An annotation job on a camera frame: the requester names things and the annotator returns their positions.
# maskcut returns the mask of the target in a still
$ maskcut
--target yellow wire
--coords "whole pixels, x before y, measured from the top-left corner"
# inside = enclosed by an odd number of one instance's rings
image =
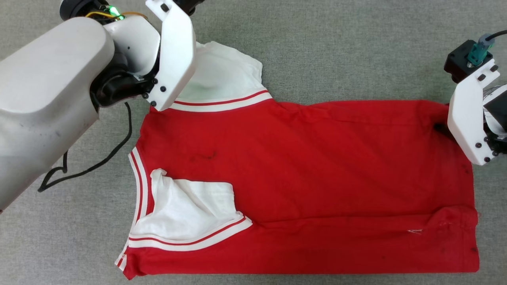
[[[137,16],[144,17],[146,20],[148,20],[148,17],[146,15],[138,13],[138,12],[123,12],[121,14],[122,15],[137,15]]]
[[[106,13],[103,13],[103,12],[90,12],[85,17],[89,18],[91,15],[101,15],[101,16],[104,16],[104,17],[107,17],[107,18],[114,18],[113,15],[106,14]]]

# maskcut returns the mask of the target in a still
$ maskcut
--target gray carpet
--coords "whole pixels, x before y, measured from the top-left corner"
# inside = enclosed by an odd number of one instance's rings
[[[59,24],[59,2],[0,1],[0,59]],[[143,0],[111,4],[143,12],[160,26]],[[260,60],[265,85],[280,101],[448,102],[455,84],[443,71],[447,54],[467,39],[506,29],[506,13],[505,0],[207,0],[192,19],[200,42],[217,41]],[[492,53],[502,73],[507,36]],[[507,72],[496,83],[507,83]],[[108,165],[43,194],[34,185],[1,215],[1,285],[127,283],[113,262],[135,208],[127,154],[148,111],[143,100],[132,107],[134,138]],[[71,149],[71,172],[100,161],[126,134],[122,104],[100,114]],[[130,284],[507,284],[507,158],[474,171],[478,273],[164,275]]]

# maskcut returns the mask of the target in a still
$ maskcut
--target black cable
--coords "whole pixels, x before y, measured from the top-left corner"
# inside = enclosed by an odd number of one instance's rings
[[[117,145],[115,147],[115,149],[113,149],[113,151],[108,155],[108,157],[106,157],[101,162],[95,164],[94,166],[88,168],[87,170],[85,170],[85,171],[83,171],[81,173],[70,175],[70,176],[67,176],[67,177],[64,177],[64,178],[60,178],[60,179],[55,180],[55,181],[53,181],[53,182],[51,182],[51,183],[48,184],[49,179],[51,179],[51,177],[57,171],[61,170],[63,173],[67,173],[67,170],[68,170],[67,169],[67,154],[68,154],[68,151],[67,151],[63,155],[63,166],[61,166],[61,167],[55,167],[51,171],[49,171],[48,174],[46,175],[46,177],[44,178],[44,181],[42,182],[42,185],[38,189],[38,191],[40,193],[44,192],[45,190],[47,190],[47,189],[55,186],[58,183],[64,182],[64,181],[69,180],[69,179],[74,179],[74,178],[86,175],[86,174],[88,174],[88,173],[96,170],[97,168],[103,166],[104,164],[108,163],[116,155],[116,153],[118,153],[118,151],[130,140],[130,137],[132,136],[132,111],[130,110],[130,106],[129,106],[129,104],[127,102],[125,102],[125,106],[127,107],[127,111],[128,111],[128,127],[129,127],[129,131],[128,131],[128,134],[125,137],[125,139],[123,139],[123,141],[119,145]]]
[[[490,41],[496,37],[498,37],[499,35],[504,35],[504,34],[507,34],[507,30],[503,30],[503,31],[499,31],[499,32],[496,32],[492,35],[490,35],[489,37],[486,38],[487,41]]]

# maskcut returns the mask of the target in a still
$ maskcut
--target white robotic arm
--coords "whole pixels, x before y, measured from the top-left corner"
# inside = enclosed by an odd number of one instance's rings
[[[444,66],[458,83],[449,105],[448,128],[476,165],[485,165],[507,153],[507,85],[484,91],[500,76],[499,67],[488,52],[494,39],[487,41],[487,36],[491,35],[484,35],[478,43],[463,43],[449,54]]]
[[[195,71],[189,14],[199,2],[179,1],[184,11],[147,0],[163,21],[160,35],[141,16],[78,17],[109,12],[105,1],[64,0],[67,21],[0,62],[0,213],[98,119],[99,107],[138,95],[159,111],[171,106]]]

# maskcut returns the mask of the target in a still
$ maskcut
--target screw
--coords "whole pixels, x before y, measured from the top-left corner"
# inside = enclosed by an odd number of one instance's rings
[[[164,3],[162,5],[160,5],[160,8],[162,8],[162,11],[164,12],[168,12],[169,11],[169,7]]]

